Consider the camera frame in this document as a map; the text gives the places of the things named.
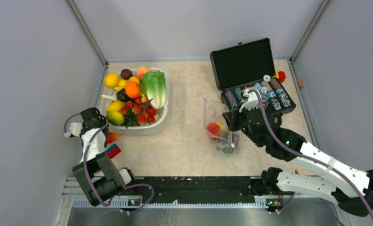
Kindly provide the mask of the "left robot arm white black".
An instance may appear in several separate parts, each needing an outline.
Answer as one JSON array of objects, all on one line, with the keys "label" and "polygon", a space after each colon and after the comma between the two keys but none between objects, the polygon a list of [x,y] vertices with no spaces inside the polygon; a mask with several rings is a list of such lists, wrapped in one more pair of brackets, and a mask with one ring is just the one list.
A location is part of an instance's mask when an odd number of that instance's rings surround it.
[{"label": "left robot arm white black", "polygon": [[64,136],[81,139],[82,157],[80,163],[73,167],[73,175],[87,200],[92,206],[107,207],[120,192],[135,193],[138,182],[132,171],[127,167],[117,169],[105,151],[109,137],[106,117],[95,107],[78,115],[83,121],[70,123],[66,120]]}]

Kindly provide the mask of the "yellow mango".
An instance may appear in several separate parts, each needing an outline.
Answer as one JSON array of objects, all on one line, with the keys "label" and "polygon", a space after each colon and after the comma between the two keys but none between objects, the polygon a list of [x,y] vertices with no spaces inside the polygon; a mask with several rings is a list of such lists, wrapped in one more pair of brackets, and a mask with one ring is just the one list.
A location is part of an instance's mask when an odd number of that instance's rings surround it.
[{"label": "yellow mango", "polygon": [[216,124],[217,124],[217,125],[218,125],[222,130],[227,131],[227,127],[226,127],[223,123],[221,123],[220,121],[217,121]]}]

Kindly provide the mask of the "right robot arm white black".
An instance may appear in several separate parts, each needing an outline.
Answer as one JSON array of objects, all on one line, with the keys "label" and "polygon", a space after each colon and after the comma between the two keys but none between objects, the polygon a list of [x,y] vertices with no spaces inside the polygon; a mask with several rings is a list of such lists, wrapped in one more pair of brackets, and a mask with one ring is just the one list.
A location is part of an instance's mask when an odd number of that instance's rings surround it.
[{"label": "right robot arm white black", "polygon": [[324,153],[298,133],[281,127],[281,114],[260,109],[222,113],[227,127],[241,131],[271,157],[304,167],[312,176],[270,167],[261,174],[266,193],[295,192],[315,196],[343,211],[366,217],[373,212],[373,169],[362,171]]}]

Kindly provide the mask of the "clear zip top bag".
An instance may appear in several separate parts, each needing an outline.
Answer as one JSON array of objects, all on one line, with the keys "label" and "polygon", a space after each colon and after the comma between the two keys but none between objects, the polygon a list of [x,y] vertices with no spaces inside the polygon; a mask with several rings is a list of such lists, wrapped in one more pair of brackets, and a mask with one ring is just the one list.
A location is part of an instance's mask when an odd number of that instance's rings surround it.
[{"label": "clear zip top bag", "polygon": [[233,154],[239,146],[239,135],[228,129],[226,120],[222,116],[228,112],[225,104],[218,101],[204,99],[203,128],[210,144],[225,154]]}]

